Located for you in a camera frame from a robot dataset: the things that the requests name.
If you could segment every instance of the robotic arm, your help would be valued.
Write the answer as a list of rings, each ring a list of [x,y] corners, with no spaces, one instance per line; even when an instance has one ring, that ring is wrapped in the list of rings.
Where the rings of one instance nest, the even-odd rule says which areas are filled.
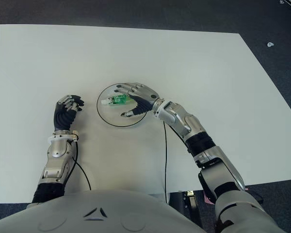
[[[54,128],[55,132],[48,138],[50,147],[47,151],[48,161],[40,177],[32,204],[45,202],[64,195],[65,185],[74,169],[71,166],[72,158],[77,160],[79,138],[77,131],[70,131],[76,114],[82,109],[84,102],[80,96],[67,95],[61,98],[55,107]]]
[[[177,103],[164,100],[140,83],[119,84],[115,92],[129,95],[138,105],[124,117],[153,110],[155,117],[167,123],[181,138],[201,168],[198,178],[207,197],[215,205],[217,232],[282,233],[274,220],[248,193],[242,177],[221,148],[213,142],[199,120]]]

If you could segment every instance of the black cable on table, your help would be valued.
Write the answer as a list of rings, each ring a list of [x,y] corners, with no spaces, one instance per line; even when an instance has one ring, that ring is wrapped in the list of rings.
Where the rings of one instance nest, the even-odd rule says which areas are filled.
[[[165,122],[163,121],[164,131],[165,131],[165,201],[167,203],[167,192],[166,192],[166,173],[167,173],[167,133]]]
[[[74,160],[73,157],[72,157],[72,159],[73,159],[74,162],[76,162],[76,164],[79,166],[79,168],[81,168],[81,170],[82,170],[82,172],[83,172],[83,174],[84,174],[84,176],[85,176],[85,178],[86,178],[86,180],[87,180],[89,190],[92,190],[92,188],[91,188],[91,184],[89,183],[88,177],[87,177],[85,171],[83,170],[82,166],[81,166],[81,165],[80,165],[76,160]]]

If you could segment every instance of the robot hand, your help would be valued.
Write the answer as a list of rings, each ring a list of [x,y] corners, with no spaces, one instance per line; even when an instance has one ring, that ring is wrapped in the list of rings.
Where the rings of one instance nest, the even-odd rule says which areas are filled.
[[[80,96],[67,95],[62,97],[55,107],[54,127],[57,130],[70,130],[70,125],[73,123],[77,115],[77,111],[82,109],[79,106],[84,106],[84,101]]]
[[[137,102],[137,107],[121,114],[123,117],[131,117],[152,110],[155,101],[160,98],[154,90],[140,83],[121,83],[116,87],[115,92],[128,95]]]

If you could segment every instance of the logo on robot chest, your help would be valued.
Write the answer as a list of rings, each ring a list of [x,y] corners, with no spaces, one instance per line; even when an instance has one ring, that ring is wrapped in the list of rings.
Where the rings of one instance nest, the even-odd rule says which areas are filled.
[[[95,208],[84,215],[85,221],[104,221],[107,218],[107,215],[102,208],[100,208],[99,211],[96,211],[97,209],[98,208]]]

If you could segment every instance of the small green bottle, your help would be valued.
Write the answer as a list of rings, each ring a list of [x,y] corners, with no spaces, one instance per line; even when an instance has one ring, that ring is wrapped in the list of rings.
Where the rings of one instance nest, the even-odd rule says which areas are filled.
[[[112,96],[107,98],[106,100],[102,100],[101,104],[103,105],[113,105],[113,104],[126,104],[128,101],[132,100],[127,95],[120,95],[120,96]]]

